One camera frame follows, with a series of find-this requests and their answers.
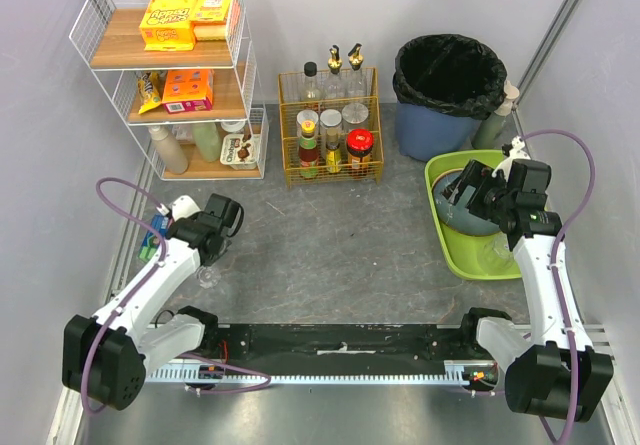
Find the blue ceramic plate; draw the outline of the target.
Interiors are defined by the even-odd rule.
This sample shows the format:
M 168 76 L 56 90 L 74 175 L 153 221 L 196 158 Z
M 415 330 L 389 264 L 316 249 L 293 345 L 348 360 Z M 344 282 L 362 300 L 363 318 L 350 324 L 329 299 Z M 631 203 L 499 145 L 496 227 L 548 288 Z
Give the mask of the blue ceramic plate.
M 499 226 L 472 215 L 466 208 L 475 188 L 469 187 L 462 195 L 457 205 L 451 205 L 442 196 L 442 190 L 435 193 L 432 190 L 436 213 L 439 220 L 449 228 L 469 236 L 489 236 L 499 232 Z

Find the clear plastic cup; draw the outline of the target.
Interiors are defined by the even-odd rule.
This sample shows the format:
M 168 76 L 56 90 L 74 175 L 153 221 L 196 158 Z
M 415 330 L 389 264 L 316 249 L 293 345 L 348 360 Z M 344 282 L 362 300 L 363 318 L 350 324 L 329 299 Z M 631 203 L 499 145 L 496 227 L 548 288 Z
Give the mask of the clear plastic cup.
M 495 270 L 506 270 L 515 263 L 505 234 L 497 234 L 487 245 L 486 260 L 488 265 Z
M 196 278 L 203 289 L 216 287 L 221 280 L 221 273 L 217 267 L 200 267 L 197 270 Z

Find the red lid sauce jar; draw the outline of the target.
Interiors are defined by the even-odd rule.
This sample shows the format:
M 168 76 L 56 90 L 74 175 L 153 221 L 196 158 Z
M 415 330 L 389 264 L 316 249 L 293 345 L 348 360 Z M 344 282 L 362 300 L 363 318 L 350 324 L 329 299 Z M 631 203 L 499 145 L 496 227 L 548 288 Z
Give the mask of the red lid sauce jar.
M 347 168 L 351 176 L 356 178 L 366 176 L 374 143 L 374 135 L 369 130 L 357 128 L 348 133 L 346 137 Z

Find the tall clear jar silver lid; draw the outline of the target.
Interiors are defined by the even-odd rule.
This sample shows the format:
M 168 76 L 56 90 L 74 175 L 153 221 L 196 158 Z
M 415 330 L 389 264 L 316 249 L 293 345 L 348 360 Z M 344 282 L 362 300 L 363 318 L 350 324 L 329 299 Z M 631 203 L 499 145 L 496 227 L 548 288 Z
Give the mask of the tall clear jar silver lid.
M 341 115 L 343 129 L 346 134 L 356 129 L 371 130 L 370 112 L 368 107 L 363 103 L 348 103 L 343 107 Z

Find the yellow cap sauce bottle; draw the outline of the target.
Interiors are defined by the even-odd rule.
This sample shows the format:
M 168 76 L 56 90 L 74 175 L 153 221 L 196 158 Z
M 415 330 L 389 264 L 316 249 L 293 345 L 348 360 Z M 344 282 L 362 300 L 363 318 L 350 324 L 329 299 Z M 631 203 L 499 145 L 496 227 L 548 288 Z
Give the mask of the yellow cap sauce bottle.
M 304 120 L 300 125 L 300 130 L 298 141 L 300 175 L 302 178 L 310 180 L 318 174 L 319 149 L 316 123 L 312 120 Z

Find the small yellow spice bottle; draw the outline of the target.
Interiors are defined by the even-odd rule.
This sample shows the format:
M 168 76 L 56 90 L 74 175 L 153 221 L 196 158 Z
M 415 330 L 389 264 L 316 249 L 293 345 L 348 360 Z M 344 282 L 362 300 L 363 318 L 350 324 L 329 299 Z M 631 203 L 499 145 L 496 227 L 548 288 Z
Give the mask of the small yellow spice bottle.
M 342 168 L 342 157 L 339 140 L 327 137 L 324 150 L 327 171 L 331 174 L 340 173 Z

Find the glass oil bottle gold spout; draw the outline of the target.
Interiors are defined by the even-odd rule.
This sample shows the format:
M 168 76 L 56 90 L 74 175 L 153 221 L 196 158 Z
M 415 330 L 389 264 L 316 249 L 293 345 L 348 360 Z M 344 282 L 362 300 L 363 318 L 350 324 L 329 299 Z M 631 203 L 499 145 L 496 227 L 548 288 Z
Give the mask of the glass oil bottle gold spout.
M 353 103 L 359 103 L 365 107 L 369 105 L 370 91 L 366 72 L 363 69 L 364 58 L 361 54 L 361 43 L 356 43 L 348 53 L 351 72 L 347 77 L 346 97 Z

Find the silver lid spice jar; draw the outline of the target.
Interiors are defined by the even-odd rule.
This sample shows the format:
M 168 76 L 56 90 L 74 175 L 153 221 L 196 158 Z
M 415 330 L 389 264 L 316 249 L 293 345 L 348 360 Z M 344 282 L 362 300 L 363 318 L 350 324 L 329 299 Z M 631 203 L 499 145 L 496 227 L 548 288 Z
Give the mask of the silver lid spice jar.
M 324 138 L 339 139 L 342 134 L 342 114 L 337 109 L 325 109 L 320 115 L 321 132 Z

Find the white lid spice jar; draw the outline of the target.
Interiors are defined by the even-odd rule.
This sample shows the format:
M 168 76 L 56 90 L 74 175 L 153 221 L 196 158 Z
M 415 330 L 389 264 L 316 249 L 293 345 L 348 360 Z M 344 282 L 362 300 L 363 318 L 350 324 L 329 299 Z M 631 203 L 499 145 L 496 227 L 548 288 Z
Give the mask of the white lid spice jar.
M 317 124 L 318 120 L 319 120 L 318 113 L 312 109 L 303 109 L 299 111 L 296 115 L 297 124 L 300 126 L 302 126 L 303 123 L 307 121 Z

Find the dark soy sauce bottle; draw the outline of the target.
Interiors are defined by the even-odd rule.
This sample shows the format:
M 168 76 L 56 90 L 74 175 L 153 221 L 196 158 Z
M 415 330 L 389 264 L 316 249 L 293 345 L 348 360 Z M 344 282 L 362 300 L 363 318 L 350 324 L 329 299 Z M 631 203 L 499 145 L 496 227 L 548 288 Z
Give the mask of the dark soy sauce bottle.
M 322 98 L 322 90 L 318 85 L 317 73 L 317 64 L 315 62 L 308 61 L 304 64 L 304 77 L 299 91 L 301 102 L 314 102 Z

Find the beige round plate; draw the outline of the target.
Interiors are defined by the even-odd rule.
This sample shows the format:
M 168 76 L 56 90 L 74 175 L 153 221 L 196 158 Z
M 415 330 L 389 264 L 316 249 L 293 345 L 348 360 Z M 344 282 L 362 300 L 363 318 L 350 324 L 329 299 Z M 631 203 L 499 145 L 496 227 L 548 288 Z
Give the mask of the beige round plate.
M 462 169 L 452 169 L 443 172 L 433 180 L 432 190 L 439 193 L 441 190 L 453 183 L 462 173 Z

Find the clear glass cup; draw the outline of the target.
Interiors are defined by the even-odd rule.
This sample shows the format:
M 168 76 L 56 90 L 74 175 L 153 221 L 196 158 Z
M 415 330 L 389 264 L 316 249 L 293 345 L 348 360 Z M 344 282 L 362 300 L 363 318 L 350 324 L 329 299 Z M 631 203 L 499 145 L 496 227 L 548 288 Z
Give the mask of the clear glass cup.
M 478 263 L 488 274 L 498 274 L 509 264 L 510 251 L 506 238 L 496 235 L 478 252 Z

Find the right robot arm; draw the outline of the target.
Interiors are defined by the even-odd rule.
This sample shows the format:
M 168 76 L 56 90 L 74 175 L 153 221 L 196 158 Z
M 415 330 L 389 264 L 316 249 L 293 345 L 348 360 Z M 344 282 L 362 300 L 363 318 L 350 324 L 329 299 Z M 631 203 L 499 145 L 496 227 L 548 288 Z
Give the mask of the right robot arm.
M 614 373 L 581 323 L 565 268 L 562 220 L 546 208 L 549 165 L 515 159 L 491 168 L 472 159 L 444 191 L 451 204 L 467 188 L 466 209 L 506 235 L 525 286 L 531 336 L 498 312 L 482 313 L 476 341 L 505 373 L 505 396 L 516 413 L 587 422 Z

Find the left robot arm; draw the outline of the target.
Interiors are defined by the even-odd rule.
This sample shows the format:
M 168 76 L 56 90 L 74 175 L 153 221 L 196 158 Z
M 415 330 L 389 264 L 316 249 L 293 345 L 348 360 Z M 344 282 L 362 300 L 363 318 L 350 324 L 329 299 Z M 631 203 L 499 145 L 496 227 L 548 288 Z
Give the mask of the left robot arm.
M 62 383 L 80 394 L 85 407 L 97 402 L 127 408 L 148 375 L 201 345 L 215 319 L 189 308 L 164 325 L 151 325 L 187 278 L 226 252 L 243 224 L 244 208 L 219 194 L 211 194 L 204 207 L 183 195 L 168 212 L 170 223 L 153 258 L 109 303 L 65 326 Z

